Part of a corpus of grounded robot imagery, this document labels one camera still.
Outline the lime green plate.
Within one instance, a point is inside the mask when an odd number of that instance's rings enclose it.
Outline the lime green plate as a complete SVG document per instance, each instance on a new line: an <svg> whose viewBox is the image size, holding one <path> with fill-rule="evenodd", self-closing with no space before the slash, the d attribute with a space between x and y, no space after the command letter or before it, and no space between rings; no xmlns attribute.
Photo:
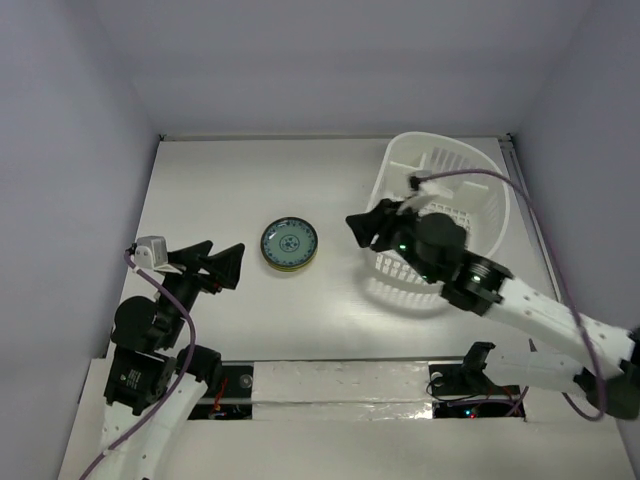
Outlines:
<svg viewBox="0 0 640 480"><path fill-rule="evenodd" d="M282 260L282 259L266 259L266 264L277 271L280 272L295 272L302 270L309 266L316 257L316 253L312 252L310 255L306 255L304 257L296 258L294 260Z"/></svg>

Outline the dark green patterned plate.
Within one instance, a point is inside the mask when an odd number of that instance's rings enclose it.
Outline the dark green patterned plate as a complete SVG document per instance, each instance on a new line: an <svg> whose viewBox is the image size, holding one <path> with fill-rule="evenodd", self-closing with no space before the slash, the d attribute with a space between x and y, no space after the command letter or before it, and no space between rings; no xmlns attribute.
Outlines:
<svg viewBox="0 0 640 480"><path fill-rule="evenodd" d="M319 237L316 229L299 217L282 217L271 222L260 238L263 259L294 260L317 252Z"/></svg>

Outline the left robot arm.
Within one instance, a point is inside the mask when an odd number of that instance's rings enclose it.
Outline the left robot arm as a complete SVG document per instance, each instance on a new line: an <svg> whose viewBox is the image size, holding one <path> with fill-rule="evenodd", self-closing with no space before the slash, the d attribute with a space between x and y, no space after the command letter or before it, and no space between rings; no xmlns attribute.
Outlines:
<svg viewBox="0 0 640 480"><path fill-rule="evenodd" d="M218 253L206 240L175 251L162 236L138 238L124 260L157 292L116 310L98 457L85 479L159 479L180 431L191 419L249 417L253 368L224 364L196 343L190 316L201 293L233 290L245 246Z"/></svg>

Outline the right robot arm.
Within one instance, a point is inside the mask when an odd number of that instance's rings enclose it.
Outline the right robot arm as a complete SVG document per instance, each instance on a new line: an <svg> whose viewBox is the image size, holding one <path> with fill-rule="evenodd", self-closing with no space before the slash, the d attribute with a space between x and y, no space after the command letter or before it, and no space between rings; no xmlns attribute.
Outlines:
<svg viewBox="0 0 640 480"><path fill-rule="evenodd" d="M541 294L511 271L466 248L466 230L444 213L419 215L401 201L381 200L349 215L358 245L397 253L453 307L518 329L554 348L499 360L477 342L460 368L462 384L482 392L498 379L573 394L620 420L639 417L639 333L581 315Z"/></svg>

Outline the white plastic dish rack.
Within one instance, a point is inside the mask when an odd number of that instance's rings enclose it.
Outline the white plastic dish rack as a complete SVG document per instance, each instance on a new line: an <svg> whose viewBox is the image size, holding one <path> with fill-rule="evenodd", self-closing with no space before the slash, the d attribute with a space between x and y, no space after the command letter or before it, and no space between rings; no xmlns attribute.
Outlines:
<svg viewBox="0 0 640 480"><path fill-rule="evenodd" d="M480 150L453 138L407 132L387 145L367 207L382 199L402 200L409 195L408 176L420 170L448 172L434 180L439 196L420 213L449 215L467 232L467 248L484 257L498 250L507 230L511 201L508 186L489 175L461 175L461 170L498 172L495 162Z"/></svg>

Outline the white foam block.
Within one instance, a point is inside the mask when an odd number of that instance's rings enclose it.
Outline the white foam block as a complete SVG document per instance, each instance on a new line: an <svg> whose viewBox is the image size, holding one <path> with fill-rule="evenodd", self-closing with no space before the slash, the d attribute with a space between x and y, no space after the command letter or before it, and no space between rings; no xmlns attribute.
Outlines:
<svg viewBox="0 0 640 480"><path fill-rule="evenodd" d="M279 361L254 365L259 421L430 420L426 362Z"/></svg>

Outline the aluminium rail right edge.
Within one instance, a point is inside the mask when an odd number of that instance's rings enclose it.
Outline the aluminium rail right edge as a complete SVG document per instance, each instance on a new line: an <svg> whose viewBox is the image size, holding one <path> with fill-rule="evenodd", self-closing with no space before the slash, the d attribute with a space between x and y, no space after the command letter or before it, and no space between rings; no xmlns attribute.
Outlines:
<svg viewBox="0 0 640 480"><path fill-rule="evenodd" d="M536 257L543 263L546 275L546 282L550 287L555 300L563 300L563 292L558 282L555 272L555 265L549 255L547 243L543 237L537 214L530 207L530 196L525 183L523 171L517 156L514 136L507 133L498 138L498 143L505 162L506 171L512 182L518 187L520 193L516 192L520 212L523 216L525 228L532 246L536 252Z"/></svg>

